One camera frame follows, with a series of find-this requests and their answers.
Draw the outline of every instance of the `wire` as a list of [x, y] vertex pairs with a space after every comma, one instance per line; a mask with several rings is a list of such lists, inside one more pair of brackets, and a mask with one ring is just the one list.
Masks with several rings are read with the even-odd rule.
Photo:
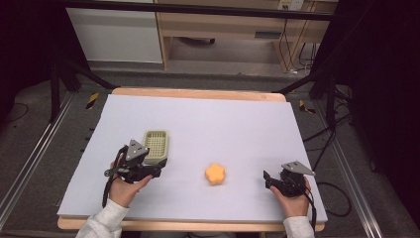
[[311, 203], [311, 206], [312, 206], [312, 220], [311, 220], [311, 225], [312, 225], [312, 229], [315, 230], [317, 213], [316, 213], [316, 208], [315, 208], [314, 195], [312, 194], [311, 190], [308, 187], [306, 187], [306, 189], [309, 191], [309, 194], [311, 194], [311, 197], [312, 197], [312, 199], [311, 199], [309, 197], [309, 195], [306, 194], [306, 192], [303, 192], [303, 194], [306, 196], [306, 198], [309, 200], [309, 203]]
[[303, 58], [302, 57], [302, 53], [303, 53], [303, 50], [305, 49], [305, 47], [306, 47], [306, 43], [303, 43], [303, 46], [300, 49], [300, 53], [299, 53], [299, 63], [301, 65], [304, 65], [305, 66], [305, 70], [306, 70], [307, 68], [308, 69], [311, 69], [312, 68], [312, 63], [315, 60], [317, 49], [316, 49], [316, 44], [315, 43], [312, 44], [311, 57], [310, 58]]
[[346, 216], [348, 216], [352, 212], [352, 208], [353, 208], [352, 201], [350, 200], [349, 196], [341, 188], [339, 188], [338, 186], [336, 186], [336, 185], [334, 185], [332, 183], [324, 182], [324, 181], [319, 181], [316, 184], [318, 186], [319, 185], [328, 185], [328, 186], [331, 186], [331, 187], [335, 188], [336, 190], [338, 190], [340, 193], [343, 194], [343, 196], [346, 198], [347, 203], [349, 205], [349, 208], [347, 209], [347, 211], [345, 213], [340, 214], [340, 213], [337, 213], [337, 212], [333, 212], [333, 211], [331, 211], [329, 209], [326, 210], [327, 213], [330, 213], [331, 215], [338, 216], [338, 217], [346, 217]]
[[[337, 119], [336, 120], [336, 125], [337, 124], [339, 124], [341, 121], [343, 121], [344, 119], [346, 119], [346, 118], [348, 118], [348, 117], [351, 117], [352, 115], [349, 113], [349, 114], [346, 114], [346, 115], [344, 115], [343, 117], [340, 117], [339, 119]], [[314, 139], [314, 138], [316, 138], [316, 137], [318, 137], [318, 136], [321, 136], [322, 134], [324, 134], [325, 132], [327, 132], [328, 130], [330, 130], [331, 129], [331, 127], [326, 127], [326, 128], [324, 128], [323, 130], [321, 130], [320, 132], [317, 132], [317, 133], [315, 133], [314, 135], [312, 135], [312, 136], [310, 136], [310, 137], [308, 137], [308, 138], [306, 138], [306, 139], [304, 139], [303, 140], [303, 142], [308, 142], [308, 141], [310, 141], [310, 140], [312, 140], [312, 139]]]
[[283, 52], [281, 51], [281, 41], [283, 40], [283, 36], [284, 36], [284, 38], [286, 39], [286, 44], [287, 44], [288, 54], [289, 54], [289, 56], [290, 56], [290, 58], [289, 58], [289, 62], [290, 62], [290, 63], [291, 63], [291, 65], [295, 68], [295, 70], [302, 70], [302, 69], [304, 69], [304, 68], [299, 68], [299, 67], [297, 67], [297, 66], [295, 66], [295, 65], [293, 64], [293, 60], [292, 60], [292, 57], [291, 57], [291, 52], [290, 52], [290, 46], [289, 46], [289, 44], [288, 44], [287, 35], [286, 35], [286, 27], [287, 27], [287, 19], [284, 19], [283, 34], [281, 34], [281, 37], [280, 37], [280, 42], [278, 43], [278, 50], [279, 50], [279, 52], [280, 52], [281, 59], [282, 59], [282, 61], [283, 61], [283, 63], [284, 63], [284, 67], [286, 68], [286, 70], [287, 70], [287, 71], [290, 71], [290, 69], [288, 68], [287, 63], [286, 63], [286, 61], [285, 61], [284, 54], [283, 54]]
[[17, 120], [23, 118], [28, 113], [29, 106], [27, 104], [17, 102], [17, 103], [15, 103], [15, 105], [23, 105], [23, 106], [25, 106], [25, 112], [22, 115], [18, 116], [17, 118], [13, 118], [13, 119], [10, 119], [10, 120], [4, 120], [4, 121], [2, 121], [3, 123], [9, 123], [9, 122], [17, 121]]
[[347, 101], [347, 102], [351, 102], [352, 100], [353, 100], [353, 98], [350, 96], [350, 94], [351, 94], [351, 91], [350, 91], [350, 89], [348, 88], [348, 94], [349, 95], [346, 95], [342, 90], [340, 90], [337, 86], [336, 86], [336, 91], [335, 91], [335, 96], [336, 97], [338, 97], [338, 98], [340, 98], [340, 99], [343, 99], [343, 100], [345, 100], [345, 101]]
[[333, 141], [333, 139], [335, 138], [335, 135], [336, 135], [336, 131], [333, 131], [331, 134], [330, 134], [330, 136], [328, 137], [328, 141], [327, 141], [327, 143], [325, 144], [325, 146], [324, 146], [324, 148], [322, 149], [322, 151], [321, 151], [321, 154], [318, 156], [318, 159], [316, 160], [316, 162], [315, 162], [315, 166], [313, 167], [313, 169], [312, 169], [312, 171], [313, 172], [315, 172], [316, 171], [316, 169], [317, 169], [317, 167], [318, 167], [318, 164], [319, 164], [319, 162], [321, 161], [321, 158], [322, 158], [322, 156], [324, 155], [324, 153], [325, 153], [325, 151], [327, 150], [327, 147], [331, 144], [331, 142]]
[[117, 177], [114, 177], [114, 173], [119, 169], [117, 166], [118, 166], [118, 162], [120, 160], [121, 155], [123, 154], [123, 157], [124, 158], [126, 157], [127, 148], [128, 148], [127, 146], [124, 146], [118, 151], [118, 154], [115, 157], [114, 166], [112, 167], [112, 169], [105, 171], [105, 176], [109, 176], [109, 178], [105, 184], [104, 194], [102, 196], [102, 207], [105, 207], [107, 203], [108, 193], [111, 190], [112, 182], [117, 178]]
[[334, 111], [337, 111], [342, 106], [349, 107], [349, 103], [348, 102], [341, 102], [339, 100], [337, 100], [337, 102], [340, 102], [340, 103], [334, 108]]
[[[330, 143], [326, 145], [327, 147], [330, 146], [333, 143], [334, 139], [336, 139], [336, 136], [337, 136], [337, 134], [334, 135], [333, 140], [331, 140]], [[313, 151], [320, 151], [320, 150], [324, 150], [324, 147], [317, 148], [317, 149], [308, 149], [308, 150], [306, 150], [306, 152], [313, 152]]]

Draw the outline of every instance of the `white tabletop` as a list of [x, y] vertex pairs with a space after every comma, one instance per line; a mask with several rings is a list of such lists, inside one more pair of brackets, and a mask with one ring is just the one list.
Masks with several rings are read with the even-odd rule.
[[[263, 171], [278, 178], [281, 164], [299, 161], [309, 167], [289, 103], [109, 95], [58, 215], [100, 211], [104, 171], [130, 139], [142, 142], [154, 129], [168, 132], [168, 162], [160, 178], [135, 197], [127, 218], [279, 222], [284, 215], [264, 187]], [[226, 168], [221, 185], [206, 180], [211, 163]], [[315, 180], [308, 179], [317, 221], [325, 222]]]

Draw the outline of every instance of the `white sleeve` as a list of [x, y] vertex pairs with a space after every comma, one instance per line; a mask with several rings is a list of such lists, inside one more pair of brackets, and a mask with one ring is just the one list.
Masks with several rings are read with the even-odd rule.
[[129, 208], [122, 207], [108, 198], [106, 206], [87, 219], [76, 237], [118, 238], [122, 231], [120, 223], [128, 211]]
[[307, 216], [293, 216], [284, 220], [288, 238], [313, 238], [314, 230]]

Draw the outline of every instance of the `black metal pole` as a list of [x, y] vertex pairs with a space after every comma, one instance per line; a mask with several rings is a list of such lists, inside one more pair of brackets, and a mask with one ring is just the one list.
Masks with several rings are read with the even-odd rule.
[[155, 3], [135, 3], [135, 2], [113, 2], [113, 1], [86, 1], [86, 0], [38, 0], [49, 4], [59, 5], [67, 8], [119, 10], [134, 12], [164, 12], [164, 13], [183, 13], [183, 14], [203, 14], [203, 15], [222, 15], [222, 16], [241, 16], [258, 18], [278, 18], [278, 19], [299, 19], [316, 21], [337, 21], [348, 17], [331, 13], [313, 13], [300, 11], [281, 11], [269, 9], [234, 8], [234, 7], [215, 7], [181, 4], [155, 4]]
[[110, 82], [108, 82], [108, 81], [100, 78], [96, 74], [94, 74], [91, 71], [83, 68], [82, 66], [78, 65], [77, 63], [74, 63], [71, 60], [64, 59], [63, 62], [68, 67], [72, 68], [73, 70], [77, 71], [78, 73], [81, 73], [81, 74], [85, 75], [86, 77], [88, 77], [92, 81], [97, 82], [99, 85], [103, 86], [106, 89], [115, 89], [117, 87], [120, 87], [119, 85], [114, 85], [114, 84], [112, 84], [112, 83], [110, 83]]

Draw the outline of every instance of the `wooden table edge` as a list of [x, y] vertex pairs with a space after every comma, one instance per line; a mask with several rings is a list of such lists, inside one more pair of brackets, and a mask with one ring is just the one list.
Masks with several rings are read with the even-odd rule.
[[112, 91], [114, 95], [138, 95], [160, 97], [183, 97], [225, 100], [279, 101], [285, 102], [283, 94], [258, 91], [225, 91], [202, 89], [171, 89], [171, 88], [141, 88], [118, 87]]
[[[63, 230], [78, 230], [87, 218], [61, 216], [58, 227]], [[279, 232], [284, 231], [284, 225], [279, 223], [252, 222], [209, 222], [209, 221], [161, 221], [161, 220], [130, 220], [121, 222], [126, 231], [230, 231], [230, 232]], [[315, 231], [322, 231], [324, 222], [315, 225]]]

